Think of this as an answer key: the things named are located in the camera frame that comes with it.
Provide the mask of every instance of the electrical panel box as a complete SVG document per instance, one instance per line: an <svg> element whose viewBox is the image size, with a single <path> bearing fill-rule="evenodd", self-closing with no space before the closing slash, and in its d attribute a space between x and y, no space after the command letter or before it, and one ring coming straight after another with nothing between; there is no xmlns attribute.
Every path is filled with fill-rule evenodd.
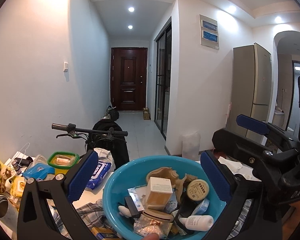
<svg viewBox="0 0 300 240"><path fill-rule="evenodd" d="M214 19L199 15L201 45L219 49L218 22Z"/></svg>

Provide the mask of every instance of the black door frame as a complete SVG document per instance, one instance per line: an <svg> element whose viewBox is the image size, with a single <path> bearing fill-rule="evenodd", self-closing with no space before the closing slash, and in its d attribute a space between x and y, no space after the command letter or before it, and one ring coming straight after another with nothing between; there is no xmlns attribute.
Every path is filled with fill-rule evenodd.
<svg viewBox="0 0 300 240"><path fill-rule="evenodd" d="M157 118L157 93L158 93L158 86L166 86L166 81L167 81L167 66L168 66L168 50L167 50L167 34L168 32L172 30L172 24L169 23L169 25L162 31L162 34L155 40L155 42L157 43L157 71L156 71L156 75L155 75L155 108L154 108L154 123L156 124L156 126L158 127L158 129L160 130L160 133L162 134L162 136L164 137L165 140L167 140L167 137L165 136L165 134L163 133L163 119L164 119L164 104L165 104L165 89L164 89L164 95L162 96L163 100L162 100L162 118L161 118L161 128L158 126L158 124L156 123L156 118ZM158 46L158 42L159 40L165 36L164 39L164 71L163 71L163 85L159 85L158 84L158 69L159 69L159 64L158 64L158 57L159 57L159 46Z"/></svg>
<svg viewBox="0 0 300 240"><path fill-rule="evenodd" d="M292 60L292 73L293 73L293 78L292 78L292 97L291 97L291 104L290 104L290 110L289 110L289 115L288 115L288 119L287 119L287 125L285 127L285 131L288 130L288 126L289 126L289 122L290 122L290 117L291 117L291 113L292 113L292 106L293 106L293 99L294 99L294 86L295 86L295 69L294 69L294 64L300 64L300 61L298 60Z"/></svg>

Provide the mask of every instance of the metal cup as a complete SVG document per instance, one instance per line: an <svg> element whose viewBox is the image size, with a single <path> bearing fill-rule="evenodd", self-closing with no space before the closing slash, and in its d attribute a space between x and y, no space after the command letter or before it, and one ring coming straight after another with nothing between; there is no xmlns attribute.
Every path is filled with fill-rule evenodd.
<svg viewBox="0 0 300 240"><path fill-rule="evenodd" d="M17 232L18 211L2 194L0 194L0 221L13 232Z"/></svg>

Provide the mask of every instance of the arched doorway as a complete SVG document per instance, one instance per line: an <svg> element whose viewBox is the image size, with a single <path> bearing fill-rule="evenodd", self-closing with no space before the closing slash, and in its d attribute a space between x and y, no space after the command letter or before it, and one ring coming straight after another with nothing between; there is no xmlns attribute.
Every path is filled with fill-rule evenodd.
<svg viewBox="0 0 300 240"><path fill-rule="evenodd" d="M298 138L300 32L283 31L278 33L274 37L274 47L278 60L278 86L272 123L287 131L291 137Z"/></svg>

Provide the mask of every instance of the refrigerator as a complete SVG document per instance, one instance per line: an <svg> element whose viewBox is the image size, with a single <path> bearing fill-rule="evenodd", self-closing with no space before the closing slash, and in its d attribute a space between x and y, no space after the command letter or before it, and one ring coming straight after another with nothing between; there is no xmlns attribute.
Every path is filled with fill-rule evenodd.
<svg viewBox="0 0 300 240"><path fill-rule="evenodd" d="M233 49L231 110L226 128L260 143L262 136L237 125L240 114L266 122L271 97L271 54L255 43Z"/></svg>

